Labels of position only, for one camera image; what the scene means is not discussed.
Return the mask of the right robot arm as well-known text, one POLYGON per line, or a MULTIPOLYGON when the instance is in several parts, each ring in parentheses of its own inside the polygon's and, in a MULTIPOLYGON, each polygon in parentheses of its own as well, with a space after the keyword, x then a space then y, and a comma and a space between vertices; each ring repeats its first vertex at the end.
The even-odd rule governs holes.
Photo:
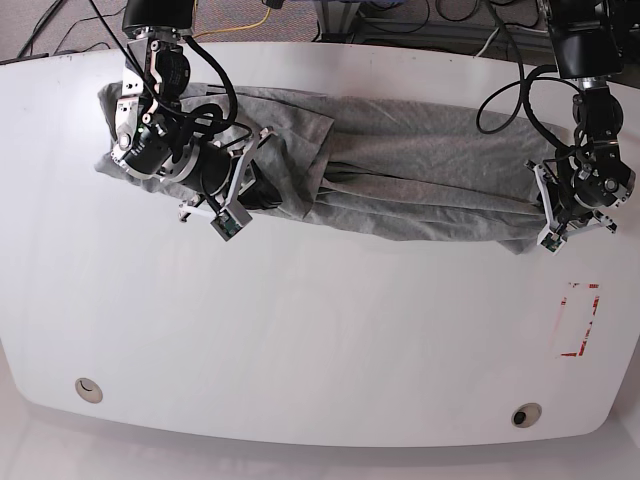
POLYGON ((253 159, 272 133, 256 134, 238 122, 238 98, 227 73, 193 36, 194 12, 192 1, 127 3, 122 30, 129 41, 121 49, 125 66, 111 157, 138 180, 192 191, 181 217, 208 204, 214 225, 233 235, 249 222, 249 211, 282 202, 253 159), (218 74, 227 107, 183 107, 191 77, 185 46, 218 74))

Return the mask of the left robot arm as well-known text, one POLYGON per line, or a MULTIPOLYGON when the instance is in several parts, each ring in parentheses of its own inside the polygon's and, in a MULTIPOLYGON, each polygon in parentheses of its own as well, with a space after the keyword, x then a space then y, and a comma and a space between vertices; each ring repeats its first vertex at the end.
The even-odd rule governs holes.
POLYGON ((639 52, 636 1, 542 1, 555 62, 534 68, 522 84, 522 105, 532 126, 555 148, 534 167, 547 224, 542 241, 565 239, 590 221, 614 231, 602 209, 626 202, 635 173, 620 154, 624 114, 608 86, 639 52), (535 117, 529 94, 537 80, 573 81, 573 142, 565 144, 535 117))

